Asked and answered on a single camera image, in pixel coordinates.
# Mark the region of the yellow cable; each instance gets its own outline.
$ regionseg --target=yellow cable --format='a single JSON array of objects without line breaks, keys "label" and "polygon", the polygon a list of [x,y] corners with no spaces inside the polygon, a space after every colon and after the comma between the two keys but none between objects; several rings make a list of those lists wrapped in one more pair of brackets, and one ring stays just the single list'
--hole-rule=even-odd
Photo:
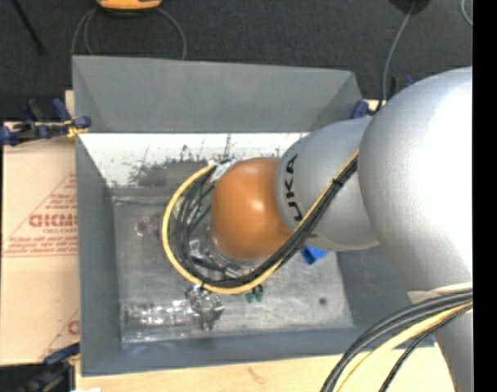
[{"label": "yellow cable", "polygon": [[465,308],[469,307],[472,304],[472,302],[469,302],[465,305],[460,305],[452,308],[451,310],[446,310],[443,312],[440,312],[437,315],[434,315],[432,317],[424,319],[420,323],[416,323],[412,325],[411,327],[407,328],[400,334],[397,334],[393,338],[391,338],[388,341],[385,341],[382,343],[379,347],[371,351],[369,354],[367,354],[349,373],[348,375],[344,378],[343,382],[340,384],[340,386],[336,389],[334,388],[334,391],[337,392],[344,392],[347,390],[350,390],[350,385],[351,383],[358,377],[360,372],[362,372],[367,366],[369,366],[374,360],[377,360],[381,357],[383,357],[387,352],[395,349],[398,345],[404,343],[405,341],[414,338],[415,336],[427,331],[429,328],[435,327],[437,324],[441,323],[443,320],[446,318],[450,317],[451,315],[464,310]]},{"label": "yellow cable", "polygon": [[[348,165],[354,161],[357,158],[357,155],[359,153],[359,150],[356,150],[356,152],[347,160],[347,162],[339,169],[339,171],[336,173],[334,178],[338,178],[341,173],[348,167]],[[167,208],[165,209],[165,213],[163,214],[163,221],[161,225],[161,241],[163,243],[163,249],[165,250],[165,255],[167,256],[168,260],[172,264],[172,266],[178,271],[181,276],[189,280],[193,284],[199,284],[203,286],[203,288],[209,290],[210,292],[215,292],[215,293],[224,293],[224,294],[240,294],[240,293],[245,293],[248,291],[251,291],[253,288],[256,286],[259,286],[262,284],[265,280],[267,280],[280,266],[281,261],[279,260],[277,263],[275,263],[271,268],[267,269],[264,271],[262,274],[260,274],[258,277],[256,277],[254,280],[251,282],[248,282],[242,286],[238,287],[216,287],[213,285],[210,285],[208,283],[204,283],[202,280],[199,278],[196,278],[193,274],[189,273],[177,260],[177,258],[174,256],[174,253],[172,252],[172,249],[170,248],[170,242],[169,242],[169,222],[170,222],[170,216],[172,215],[172,210],[176,206],[177,200],[181,197],[181,195],[189,188],[190,185],[192,185],[196,180],[198,180],[201,176],[209,172],[215,167],[215,165],[207,166],[202,168],[201,170],[197,171],[194,175],[189,177],[180,187],[177,188],[176,192],[174,192],[174,195],[170,199],[170,202],[167,205]],[[312,204],[310,209],[308,210],[307,214],[303,217],[302,221],[300,224],[296,227],[296,229],[293,231],[293,234],[298,231],[298,228],[301,227],[302,223],[305,221],[306,218],[309,217],[310,214],[314,211],[318,203],[321,201],[321,199],[325,196],[325,193],[330,190],[332,186],[332,182],[330,182],[323,193],[320,195],[320,197]]]}]

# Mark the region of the wire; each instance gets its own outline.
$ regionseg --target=wire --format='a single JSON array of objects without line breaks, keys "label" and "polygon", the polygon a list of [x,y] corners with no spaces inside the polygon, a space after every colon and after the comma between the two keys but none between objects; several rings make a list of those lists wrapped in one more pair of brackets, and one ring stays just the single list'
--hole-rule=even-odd
[{"label": "wire", "polygon": [[156,10],[158,11],[158,13],[165,16],[169,21],[171,21],[172,24],[174,25],[174,27],[179,32],[180,37],[181,37],[181,44],[183,46],[183,49],[181,50],[181,59],[184,60],[186,58],[186,37],[185,37],[185,33],[183,32],[183,29],[176,22],[176,19],[174,19],[172,16],[170,16],[164,9],[162,9],[161,7],[156,7]]},{"label": "wire", "polygon": [[394,41],[392,42],[392,45],[390,46],[390,50],[388,51],[387,59],[385,60],[385,66],[383,68],[383,75],[381,77],[381,94],[383,100],[387,99],[387,75],[388,75],[388,68],[390,67],[390,62],[392,61],[392,56],[394,55],[394,51],[396,50],[397,43],[399,42],[399,39],[401,35],[403,34],[403,31],[405,30],[405,26],[408,23],[410,16],[412,15],[412,11],[414,10],[415,7],[415,1],[412,0],[412,3],[410,4],[409,10],[406,12],[405,18],[401,22],[401,25],[399,29],[397,30],[396,37],[394,38]]},{"label": "wire", "polygon": [[474,26],[474,23],[472,22],[472,19],[470,19],[467,15],[467,12],[465,11],[464,9],[464,3],[466,2],[467,0],[461,0],[461,4],[460,4],[460,7],[461,7],[461,14],[463,15],[464,19],[468,22],[468,24],[470,26]]},{"label": "wire", "polygon": [[85,49],[87,50],[87,52],[92,56],[94,55],[94,52],[92,51],[92,48],[88,43],[88,26],[90,25],[91,20],[94,17],[94,15],[96,14],[96,12],[97,11],[95,10],[95,11],[91,11],[89,13],[89,15],[87,16],[87,19],[85,20],[85,26],[83,26],[83,44],[85,45]]},{"label": "wire", "polygon": [[407,306],[394,314],[387,316],[363,332],[350,345],[345,354],[338,361],[332,372],[327,376],[321,392],[332,391],[343,371],[351,364],[353,359],[367,346],[395,331],[417,323],[438,312],[449,310],[453,306],[466,305],[473,298],[472,289],[465,289],[437,298],[427,299],[417,304]]},{"label": "wire", "polygon": [[344,392],[349,390],[350,384],[355,381],[358,375],[365,370],[374,360],[380,359],[388,351],[393,350],[398,345],[404,343],[419,334],[437,327],[440,323],[449,322],[451,317],[456,317],[463,314],[464,311],[471,308],[471,304],[460,305],[452,308],[451,310],[445,310],[437,315],[424,319],[420,323],[408,327],[400,334],[397,334],[390,340],[385,341],[379,347],[374,349],[370,354],[368,354],[363,360],[361,360],[344,379],[343,383],[337,388],[337,392]]},{"label": "wire", "polygon": [[[330,205],[330,202],[332,201],[334,196],[341,189],[341,187],[343,187],[344,183],[350,178],[353,172],[357,169],[358,154],[359,151],[357,150],[338,170],[338,173],[336,173],[333,180],[327,185],[320,197],[314,202],[314,204],[305,214],[302,221],[295,228],[290,238],[283,244],[283,246],[278,249],[277,252],[275,252],[262,265],[258,266],[249,274],[244,274],[243,276],[240,276],[238,278],[230,278],[222,281],[210,280],[206,279],[204,276],[192,274],[190,272],[190,269],[186,269],[183,265],[181,265],[180,261],[176,258],[174,252],[172,251],[169,242],[169,222],[172,215],[172,210],[176,205],[178,199],[196,181],[206,176],[207,174],[212,173],[216,165],[202,168],[189,179],[187,179],[187,181],[185,181],[183,185],[181,185],[176,190],[170,202],[168,203],[167,208],[165,209],[161,229],[161,238],[165,254],[167,255],[174,268],[184,278],[186,278],[193,284],[201,285],[211,292],[239,294],[257,287],[265,280],[267,280],[277,269],[279,269],[297,251],[298,246],[303,244],[307,240],[308,236],[310,236],[311,230],[314,228],[314,226],[316,226],[317,222],[322,217],[323,212],[326,210],[328,205]],[[182,217],[183,215],[181,213],[178,213],[177,224],[178,222],[181,222]]]},{"label": "wire", "polygon": [[78,25],[76,26],[76,30],[74,31],[72,42],[70,44],[70,55],[73,55],[74,52],[76,51],[76,42],[78,41],[79,31],[83,27],[83,24],[85,23],[85,20],[87,20],[87,18],[89,16],[92,16],[97,10],[98,10],[98,7],[94,7],[93,9],[87,11],[83,15],[83,17],[81,18],[81,20],[78,22]]},{"label": "wire", "polygon": [[437,331],[438,329],[444,327],[447,323],[451,322],[453,319],[456,319],[458,318],[459,316],[465,314],[467,311],[469,311],[472,307],[466,307],[464,308],[463,310],[459,311],[458,313],[456,314],[453,314],[451,315],[450,317],[444,319],[443,321],[441,321],[440,323],[438,323],[435,327],[427,330],[426,332],[424,332],[423,334],[421,334],[420,336],[417,336],[414,341],[412,341],[412,343],[405,349],[405,351],[403,352],[403,354],[400,356],[400,358],[396,361],[396,364],[394,365],[394,367],[392,368],[392,370],[390,371],[390,373],[388,373],[388,376],[387,376],[387,379],[385,379],[385,381],[383,382],[383,384],[381,385],[381,389],[379,390],[379,392],[386,392],[388,387],[390,386],[390,384],[392,383],[392,381],[394,380],[394,377],[396,377],[396,374],[399,372],[399,370],[401,369],[401,366],[403,365],[403,363],[410,357],[410,355],[418,348],[418,346],[423,342],[423,340],[425,338],[427,338],[428,336],[430,336],[431,334],[433,334],[435,331]]},{"label": "wire", "polygon": [[[78,36],[79,36],[79,33],[80,33],[82,28],[83,28],[83,42],[85,45],[85,49],[87,50],[87,52],[90,55],[94,55],[94,51],[92,50],[92,48],[89,44],[89,41],[88,41],[88,32],[89,32],[89,25],[92,21],[92,18],[94,17],[94,15],[98,11],[98,9],[99,9],[99,7],[94,7],[92,9],[90,9],[89,11],[87,11],[83,15],[81,20],[78,22],[78,25],[76,26],[76,30],[74,31],[72,43],[70,45],[70,54],[71,55],[73,55],[74,52],[76,51],[76,43],[78,41]],[[181,50],[181,59],[184,60],[186,58],[186,53],[187,53],[187,43],[186,43],[185,32],[183,32],[183,29],[177,23],[177,21],[172,16],[170,16],[164,9],[157,7],[156,11],[158,13],[160,13],[162,16],[166,17],[168,19],[168,21],[170,21],[172,23],[172,25],[176,28],[177,32],[180,34],[181,44],[183,46],[183,48]]]}]

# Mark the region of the clamp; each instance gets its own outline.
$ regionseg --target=clamp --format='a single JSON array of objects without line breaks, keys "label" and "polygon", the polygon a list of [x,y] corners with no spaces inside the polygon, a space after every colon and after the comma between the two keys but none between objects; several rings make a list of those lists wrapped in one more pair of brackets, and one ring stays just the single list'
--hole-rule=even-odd
[{"label": "clamp", "polygon": [[15,146],[32,140],[50,139],[55,136],[75,136],[80,132],[87,131],[92,125],[88,116],[72,118],[65,103],[55,98],[52,100],[52,108],[56,114],[55,122],[43,123],[38,118],[43,116],[35,99],[29,100],[23,111],[22,122],[12,127],[0,127],[0,145]]}]

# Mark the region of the cardboard sheet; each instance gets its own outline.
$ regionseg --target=cardboard sheet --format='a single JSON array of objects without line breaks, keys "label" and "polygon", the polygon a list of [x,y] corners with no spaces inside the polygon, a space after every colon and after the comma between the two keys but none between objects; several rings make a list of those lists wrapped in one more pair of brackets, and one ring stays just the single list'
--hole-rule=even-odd
[{"label": "cardboard sheet", "polygon": [[0,366],[79,340],[74,140],[3,151]]}]

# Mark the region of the black floor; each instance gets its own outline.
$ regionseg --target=black floor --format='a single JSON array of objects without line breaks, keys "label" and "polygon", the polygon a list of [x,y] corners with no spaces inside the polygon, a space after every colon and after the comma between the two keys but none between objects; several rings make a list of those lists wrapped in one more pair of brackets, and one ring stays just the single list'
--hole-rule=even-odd
[{"label": "black floor", "polygon": [[[38,54],[11,0],[0,0],[0,120],[19,117],[32,96],[63,95],[71,84],[74,31],[83,15],[95,7],[93,0],[20,2],[46,52]],[[387,54],[411,3],[166,0],[163,9],[185,31],[188,60],[346,69],[356,74],[364,97],[379,98]],[[472,17],[473,0],[465,0],[464,9]],[[87,38],[97,54],[163,58],[181,54],[177,30],[157,13],[131,20],[97,12]],[[83,33],[75,51],[86,52]],[[393,53],[388,77],[420,80],[471,64],[472,26],[461,12],[461,0],[417,0]],[[36,370],[0,368],[0,391],[11,390]]]}]

